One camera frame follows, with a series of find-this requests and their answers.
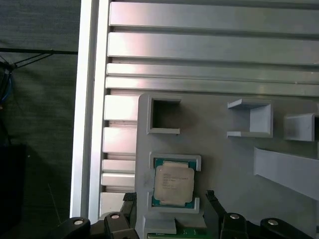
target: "metal frame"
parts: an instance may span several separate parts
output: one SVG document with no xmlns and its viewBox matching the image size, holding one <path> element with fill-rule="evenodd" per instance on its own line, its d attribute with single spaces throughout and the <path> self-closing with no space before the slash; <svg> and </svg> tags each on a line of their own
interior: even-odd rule
<svg viewBox="0 0 319 239">
<path fill-rule="evenodd" d="M 106 66 L 108 63 L 109 6 L 110 0 L 99 1 L 89 190 L 89 219 L 93 223 L 98 220 L 101 202 L 102 129 L 104 123 L 104 97 L 106 90 L 105 77 Z"/>
<path fill-rule="evenodd" d="M 196 27 L 194 29 L 194 25 L 189 27 L 189 24 L 185 24 L 183 21 L 185 15 L 181 11 L 180 18 L 175 19 L 172 16 L 165 18 L 165 21 L 168 20 L 168 22 L 160 25 L 159 29 L 161 18 L 154 18 L 153 14 L 150 14 L 154 10 L 154 5 L 145 5 L 146 2 L 158 3 L 159 1 L 140 0 L 139 3 L 129 3 L 133 1 L 135 0 L 127 0 L 128 3 L 114 2 L 111 4 L 111 0 L 83 0 L 81 6 L 70 215 L 73 217 L 86 216 L 93 222 L 98 219 L 100 213 L 104 212 L 103 208 L 109 208 L 109 205 L 103 205 L 102 195 L 105 199 L 110 194 L 108 203 L 112 201 L 112 204 L 115 205 L 118 197 L 112 197 L 112 193 L 122 195 L 124 191 L 132 190 L 131 182 L 130 187 L 121 187 L 116 184 L 110 185 L 110 181 L 106 179 L 113 180 L 117 177 L 127 176 L 124 174 L 127 173 L 127 169 L 125 167 L 121 169 L 122 167 L 116 163 L 120 164 L 120 161 L 123 163 L 123 160 L 134 160 L 135 158 L 132 145 L 125 144 L 125 140 L 132 139 L 133 133 L 127 132 L 136 132 L 137 97 L 142 92 L 186 91 L 294 97 L 319 96 L 319 65 L 317 61 L 314 61 L 313 57 L 317 60 L 317 56 L 313 53 L 307 55 L 305 52 L 304 58 L 300 56 L 298 60 L 295 60 L 296 54 L 298 56 L 299 53 L 294 51 L 289 56 L 281 56 L 280 61 L 275 59 L 269 64 L 268 58 L 270 56 L 268 55 L 251 55 L 252 62 L 247 63 L 242 62 L 242 60 L 247 60 L 246 54 L 242 56 L 238 53 L 240 61 L 232 62 L 233 52 L 230 55 L 224 55 L 222 52 L 220 59 L 223 61 L 219 62 L 219 58 L 214 58 L 216 52 L 206 57 L 203 44 L 197 44 L 198 39 L 203 41 L 209 39 L 210 44 L 212 39 L 221 39 L 221 44 L 231 41 L 234 51 L 238 51 L 240 46 L 250 46 L 246 41 L 242 44 L 237 41 L 241 42 L 243 38 L 246 40 L 243 36 L 249 33 L 250 42 L 255 43 L 256 46 L 266 42 L 269 49 L 273 49 L 273 44 L 276 46 L 278 42 L 284 48 L 288 47 L 286 46 L 288 42 L 291 43 L 292 48 L 299 44 L 306 49 L 309 47 L 308 44 L 305 44 L 306 41 L 318 48 L 319 45 L 314 41 L 319 39 L 318 31 L 313 25 L 306 24 L 310 28 L 307 28 L 307 31 L 305 29 L 300 31 L 288 24 L 288 27 L 292 28 L 287 29 L 283 34 L 286 34 L 290 39 L 277 41 L 275 38 L 283 35 L 277 31 L 276 26 L 263 28 L 262 32 L 258 32 L 259 28 L 252 22 L 253 31 L 250 32 L 243 28 L 232 28 L 232 25 L 230 25 L 231 28 L 223 31 L 223 27 L 218 25 L 220 22 L 214 22 L 217 25 L 210 29 L 207 28 L 210 25 L 203 28 L 200 22 L 192 22 Z M 239 5 L 266 6 L 267 12 L 275 14 L 277 17 L 281 17 L 281 14 L 276 15 L 277 11 L 272 10 L 272 7 L 290 6 L 290 10 L 287 10 L 289 12 L 295 12 L 291 8 L 313 8 L 309 12 L 315 17 L 317 17 L 317 12 L 314 9 L 317 10 L 319 7 L 319 3 L 315 0 L 307 0 L 307 2 L 301 0 L 198 0 L 196 3 L 190 0 L 168 0 L 166 2 L 197 4 L 196 9 L 206 9 L 207 6 L 200 5 L 200 3 L 231 5 L 232 7 L 210 6 L 210 9 L 216 8 L 226 11 L 236 10 Z M 125 20 L 127 17 L 134 17 L 135 14 L 141 16 L 143 11 L 139 12 L 141 8 L 137 8 L 136 12 L 130 11 L 127 12 L 128 15 L 118 16 L 124 17 L 123 19 L 115 19 L 116 16 L 110 16 L 109 10 L 113 10 L 111 6 L 116 5 L 119 7 L 124 5 L 146 7 L 144 9 L 145 15 L 139 19 L 135 18 L 138 22 L 127 22 Z M 189 5 L 163 3 L 160 6 L 163 10 L 170 9 L 171 6 L 177 7 L 175 10 L 178 10 L 178 7 L 182 6 L 192 11 L 192 6 Z M 143 19 L 146 19 L 145 17 L 152 19 L 153 22 L 147 20 L 146 23 L 149 25 L 144 25 Z M 289 15 L 282 17 L 284 19 L 290 18 Z M 230 35 L 222 37 L 219 35 L 220 33 Z M 174 48 L 179 44 L 179 39 L 184 40 L 183 35 L 188 35 L 187 41 L 192 43 L 191 46 L 186 44 L 187 47 L 184 47 L 187 55 L 178 55 L 177 53 L 172 55 L 171 50 L 166 49 L 162 40 L 172 40 L 169 43 Z M 132 42 L 132 39 L 137 38 L 142 41 Z M 108 47 L 112 46 L 113 49 L 109 55 L 113 58 L 112 62 L 109 62 L 107 52 Z M 191 49 L 197 49 L 196 46 L 199 46 L 199 49 L 195 55 L 192 55 Z M 159 47 L 165 50 L 165 54 L 161 50 L 157 50 Z M 199 50 L 205 54 L 198 56 Z M 260 63 L 267 65 L 267 67 L 261 70 Z M 117 114 L 117 109 L 124 107 L 128 111 Z M 110 133 L 115 128 L 120 134 L 112 138 Z M 112 144 L 103 148 L 103 141 L 112 141 Z M 111 164 L 103 168 L 102 165 L 106 162 Z M 132 162 L 126 161 L 125 163 L 132 166 Z"/>
<path fill-rule="evenodd" d="M 70 217 L 88 217 L 97 0 L 82 1 L 74 114 Z"/>
</svg>

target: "dark gray fabric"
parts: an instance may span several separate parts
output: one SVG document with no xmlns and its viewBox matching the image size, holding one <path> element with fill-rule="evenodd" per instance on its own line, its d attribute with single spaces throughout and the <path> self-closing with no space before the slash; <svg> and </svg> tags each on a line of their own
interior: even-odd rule
<svg viewBox="0 0 319 239">
<path fill-rule="evenodd" d="M 77 51 L 79 0 L 0 6 L 0 47 Z M 33 56 L 0 54 L 9 62 Z M 28 158 L 22 222 L 2 238 L 41 237 L 69 217 L 76 64 L 77 56 L 54 55 L 13 73 L 2 118 L 13 142 L 27 144 Z"/>
</svg>

